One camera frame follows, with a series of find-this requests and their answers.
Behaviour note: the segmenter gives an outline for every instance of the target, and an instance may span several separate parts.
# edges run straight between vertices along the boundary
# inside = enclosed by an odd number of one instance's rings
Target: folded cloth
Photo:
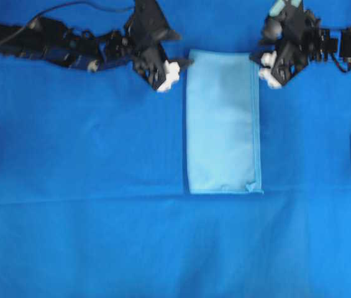
[[[258,68],[247,54],[192,50],[186,99],[192,194],[262,192]]]

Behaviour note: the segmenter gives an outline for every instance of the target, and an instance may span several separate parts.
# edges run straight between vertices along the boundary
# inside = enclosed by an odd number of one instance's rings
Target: blue fabric surface
[[[0,0],[0,21],[54,3]],[[186,56],[253,50],[273,3],[160,4],[184,36],[165,47]],[[305,5],[351,24],[351,0]],[[126,19],[51,16],[97,33]],[[130,66],[0,57],[0,297],[351,297],[351,73],[312,64],[281,91],[260,84],[265,195],[185,194],[184,101],[185,77],[158,95]]]
[[[192,194],[262,192],[258,66],[249,54],[191,50],[186,159]]]

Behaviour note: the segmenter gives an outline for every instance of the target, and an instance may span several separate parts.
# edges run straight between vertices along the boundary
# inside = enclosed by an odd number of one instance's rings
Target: black cable
[[[330,53],[330,56],[332,58],[332,61],[334,61],[335,65],[338,67],[338,69],[343,72],[343,73],[348,73],[349,71],[351,71],[351,63],[348,63],[348,68],[345,69],[341,66],[341,64],[338,62],[338,60],[336,59],[336,57],[334,56],[334,53]]]
[[[45,9],[41,12],[39,12],[38,14],[36,14],[30,21],[28,21],[28,23],[26,23],[25,26],[19,28],[18,30],[16,30],[13,34],[7,36],[6,38],[0,40],[0,46],[4,45],[5,43],[9,42],[10,40],[14,39],[15,37],[17,37],[19,34],[21,34],[24,30],[26,30],[27,28],[30,27],[30,25],[35,22],[39,17],[42,17],[44,14],[48,13],[48,12],[52,12],[55,11],[57,9],[60,8],[64,8],[67,6],[73,6],[73,5],[79,5],[79,4],[84,4],[84,5],[88,5],[91,6],[94,9],[97,9],[99,11],[105,11],[105,12],[113,12],[113,13],[121,13],[121,12],[127,12],[127,11],[131,11],[133,10],[135,7],[134,6],[129,6],[129,7],[125,7],[125,8],[120,8],[120,9],[116,9],[116,8],[108,8],[108,7],[103,7],[103,6],[99,6],[95,3],[89,2],[89,1],[73,1],[73,2],[66,2],[63,4],[59,4],[56,6],[53,6],[51,8]]]

